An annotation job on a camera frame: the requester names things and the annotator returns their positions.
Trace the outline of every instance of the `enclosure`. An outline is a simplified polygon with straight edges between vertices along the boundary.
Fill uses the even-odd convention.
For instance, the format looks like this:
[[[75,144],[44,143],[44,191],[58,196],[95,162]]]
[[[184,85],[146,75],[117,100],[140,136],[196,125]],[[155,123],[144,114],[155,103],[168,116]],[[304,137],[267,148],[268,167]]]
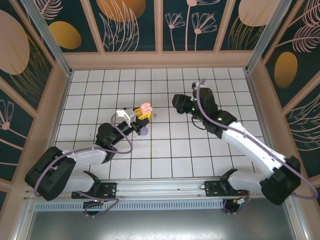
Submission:
[[[319,0],[3,0],[1,239],[320,239],[319,199],[257,194],[224,214],[203,182],[261,171],[172,105],[206,79],[219,109],[298,158],[319,192],[319,23]],[[133,151],[83,169],[117,184],[116,209],[85,218],[70,193],[33,195],[25,176],[48,147],[90,147],[116,110],[143,103],[152,117],[129,135]],[[296,192],[313,194],[304,182]]]

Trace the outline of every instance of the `white grid floor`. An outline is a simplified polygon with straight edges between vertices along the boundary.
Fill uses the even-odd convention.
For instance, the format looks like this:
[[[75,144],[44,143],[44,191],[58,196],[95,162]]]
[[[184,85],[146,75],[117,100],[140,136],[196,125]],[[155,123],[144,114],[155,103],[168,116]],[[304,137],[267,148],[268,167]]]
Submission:
[[[117,109],[150,102],[153,115],[149,132],[130,136],[133,152],[116,154],[110,162],[89,167],[100,179],[210,177],[221,176],[231,168],[259,171],[240,151],[197,129],[190,115],[178,114],[172,107],[174,94],[191,96],[192,83],[202,78],[207,79],[205,84],[218,106],[263,142],[242,68],[162,68],[75,71],[55,145],[61,150],[90,147],[99,125],[109,123]],[[115,147],[119,151],[129,149],[126,141]]]

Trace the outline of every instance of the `wall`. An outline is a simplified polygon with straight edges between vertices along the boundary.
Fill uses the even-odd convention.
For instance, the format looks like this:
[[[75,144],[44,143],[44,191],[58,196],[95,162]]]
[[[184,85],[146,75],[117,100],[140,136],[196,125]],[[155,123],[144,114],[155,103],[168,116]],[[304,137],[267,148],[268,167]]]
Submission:
[[[35,1],[73,69],[244,67],[279,0]]]
[[[320,184],[320,2],[297,0],[252,76],[277,151],[301,160],[303,175]],[[312,195],[304,183],[297,189]],[[320,239],[320,209],[316,200],[299,199],[311,239]]]
[[[24,176],[47,147],[66,75],[17,2],[0,3],[0,233],[7,239]]]

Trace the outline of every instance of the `small purple object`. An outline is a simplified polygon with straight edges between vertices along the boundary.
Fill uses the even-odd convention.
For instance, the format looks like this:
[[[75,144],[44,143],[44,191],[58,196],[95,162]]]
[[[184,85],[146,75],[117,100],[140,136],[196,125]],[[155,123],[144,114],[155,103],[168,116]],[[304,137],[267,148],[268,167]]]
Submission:
[[[143,128],[141,128],[140,130],[140,135],[144,136],[148,134],[148,128],[146,128],[145,126]]]

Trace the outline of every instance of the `pink toy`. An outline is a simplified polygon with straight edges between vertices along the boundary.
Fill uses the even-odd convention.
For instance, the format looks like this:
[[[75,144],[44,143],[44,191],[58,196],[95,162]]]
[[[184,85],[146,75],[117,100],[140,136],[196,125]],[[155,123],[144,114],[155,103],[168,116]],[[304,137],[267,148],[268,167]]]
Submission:
[[[141,105],[140,110],[142,114],[147,114],[152,111],[151,103],[145,102]]]

